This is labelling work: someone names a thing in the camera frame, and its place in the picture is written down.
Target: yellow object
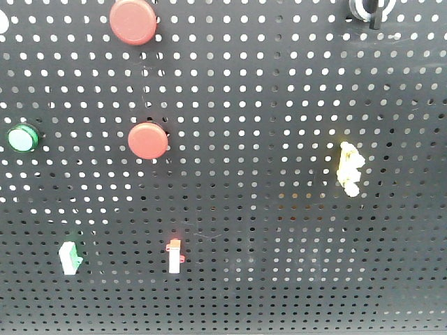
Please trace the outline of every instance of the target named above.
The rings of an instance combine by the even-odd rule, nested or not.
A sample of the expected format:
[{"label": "yellow object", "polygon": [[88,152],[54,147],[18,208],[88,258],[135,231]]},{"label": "yellow object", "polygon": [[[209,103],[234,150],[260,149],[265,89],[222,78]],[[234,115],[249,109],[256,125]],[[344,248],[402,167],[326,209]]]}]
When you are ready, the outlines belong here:
[{"label": "yellow object", "polygon": [[356,183],[360,181],[362,176],[362,173],[357,169],[365,164],[365,159],[351,143],[342,142],[340,147],[342,148],[342,155],[338,165],[337,179],[348,196],[356,197],[360,193]]}]

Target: white ring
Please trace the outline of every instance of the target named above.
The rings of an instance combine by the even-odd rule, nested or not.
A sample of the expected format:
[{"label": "white ring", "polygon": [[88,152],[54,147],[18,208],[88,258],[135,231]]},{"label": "white ring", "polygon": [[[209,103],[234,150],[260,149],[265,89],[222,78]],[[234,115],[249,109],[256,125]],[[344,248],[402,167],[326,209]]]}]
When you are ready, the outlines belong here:
[{"label": "white ring", "polygon": [[[388,2],[388,5],[383,9],[383,16],[387,17],[395,6],[396,0],[390,0],[390,2]],[[353,13],[353,15],[359,20],[369,22],[372,19],[372,15],[368,13],[363,6],[363,0],[349,0],[349,9],[351,10],[351,13]]]}]

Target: green indicator light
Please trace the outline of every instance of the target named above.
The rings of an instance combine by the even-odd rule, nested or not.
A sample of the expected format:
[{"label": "green indicator light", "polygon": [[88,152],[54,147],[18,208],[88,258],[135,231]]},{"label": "green indicator light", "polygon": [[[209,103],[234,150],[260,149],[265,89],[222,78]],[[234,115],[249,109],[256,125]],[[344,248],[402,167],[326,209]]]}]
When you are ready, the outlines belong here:
[{"label": "green indicator light", "polygon": [[18,152],[33,151],[39,143],[39,132],[29,124],[18,124],[7,134],[9,145]]}]

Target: white component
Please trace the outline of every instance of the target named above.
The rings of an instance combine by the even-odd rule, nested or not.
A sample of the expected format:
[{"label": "white component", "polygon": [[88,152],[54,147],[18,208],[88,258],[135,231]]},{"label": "white component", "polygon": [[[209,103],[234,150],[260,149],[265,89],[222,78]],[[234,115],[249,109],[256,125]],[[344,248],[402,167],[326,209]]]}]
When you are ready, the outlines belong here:
[{"label": "white component", "polygon": [[169,249],[169,273],[180,273],[180,244],[176,246],[172,241]]},{"label": "white component", "polygon": [[338,165],[337,179],[348,196],[356,197],[360,193],[356,183],[360,181],[362,176],[362,173],[357,169],[365,164],[365,159],[358,153],[356,147],[348,142],[342,142],[340,147],[342,148],[342,154]]},{"label": "white component", "polygon": [[8,134],[9,144],[18,151],[29,151],[33,149],[33,138],[23,129],[14,129]]},{"label": "white component", "polygon": [[0,34],[4,34],[9,29],[9,19],[6,14],[0,10]]},{"label": "white component", "polygon": [[[382,12],[382,21],[386,21],[387,16],[391,13],[393,8],[396,6],[396,0],[390,0],[388,5],[385,7],[385,0],[379,0],[379,7],[384,7]],[[363,0],[349,0],[349,9],[351,13],[358,18],[366,22],[371,21],[372,15],[368,13],[363,5]]]},{"label": "white component", "polygon": [[76,253],[75,242],[64,242],[59,249],[59,257],[61,258],[62,268],[66,276],[73,276],[78,270],[82,258]]}]

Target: switch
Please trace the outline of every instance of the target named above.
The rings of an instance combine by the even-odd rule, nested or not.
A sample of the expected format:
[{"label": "switch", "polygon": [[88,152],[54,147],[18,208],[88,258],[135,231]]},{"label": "switch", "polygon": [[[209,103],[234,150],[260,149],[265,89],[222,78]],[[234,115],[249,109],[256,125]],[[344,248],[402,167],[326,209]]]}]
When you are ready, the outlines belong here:
[{"label": "switch", "polygon": [[143,45],[155,35],[156,15],[144,0],[119,0],[110,10],[110,26],[124,43]]},{"label": "switch", "polygon": [[348,196],[356,197],[360,192],[356,183],[360,181],[362,176],[362,173],[357,169],[365,164],[365,159],[351,143],[342,142],[340,147],[342,153],[337,171],[337,180]]},{"label": "switch", "polygon": [[66,276],[75,275],[83,261],[83,258],[78,256],[75,242],[64,242],[59,249],[59,257]]},{"label": "switch", "polygon": [[17,152],[33,151],[40,139],[40,133],[30,124],[17,124],[7,134],[9,145]]},{"label": "switch", "polygon": [[158,158],[168,150],[168,136],[162,127],[152,122],[133,127],[128,143],[131,151],[143,159]]}]

